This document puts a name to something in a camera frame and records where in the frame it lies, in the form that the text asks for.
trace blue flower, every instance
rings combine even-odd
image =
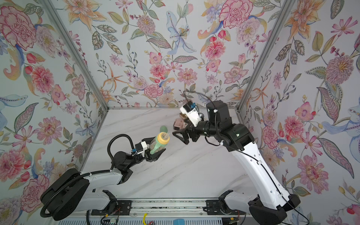
[[[171,92],[171,87],[167,86],[164,88],[164,93],[170,93]]]
[[[6,50],[7,44],[3,43],[0,38],[0,55],[3,55],[3,53],[7,54],[8,51]]]
[[[184,41],[184,39],[186,39],[186,37],[189,35],[190,32],[189,25],[186,24],[185,27],[181,27],[179,28],[179,31],[177,31],[176,16],[170,11],[166,12],[166,16],[167,16],[167,23],[166,23],[167,30],[170,31],[170,38],[175,42],[174,48],[171,51],[167,52],[168,55],[175,55],[177,53],[178,47],[182,47],[186,52],[189,53],[196,52],[196,50],[193,49],[193,47],[190,44]]]
[[[283,158],[283,150],[281,148],[275,148],[274,149],[274,153],[276,154],[276,157],[279,158],[279,159],[282,159]]]
[[[53,162],[45,162],[45,165],[43,165],[45,176],[50,177],[52,170],[54,169],[54,163]]]
[[[76,129],[75,133],[78,135],[81,135],[81,136],[88,135],[88,134],[90,134],[91,136],[95,136],[94,131],[96,131],[95,130],[96,121],[91,126],[89,126],[90,124],[88,123],[87,120],[84,120],[84,123],[85,123],[84,129],[82,127],[79,127],[78,129]]]

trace white marble surface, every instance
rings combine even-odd
[[[233,123],[238,123],[235,111],[230,110]],[[143,138],[154,137],[162,125],[169,132],[179,117],[176,109],[128,109],[110,110],[83,171],[109,169],[107,154],[109,141],[118,134],[128,134],[134,145]],[[217,143],[214,138],[209,141]],[[111,146],[113,155],[117,151],[130,152],[127,138],[119,138]],[[166,151],[156,162],[146,162],[131,167],[132,176],[120,185],[104,189],[117,198],[213,198],[228,189],[241,190],[253,187],[241,164],[225,147],[216,147],[200,137],[188,145],[170,136]]]

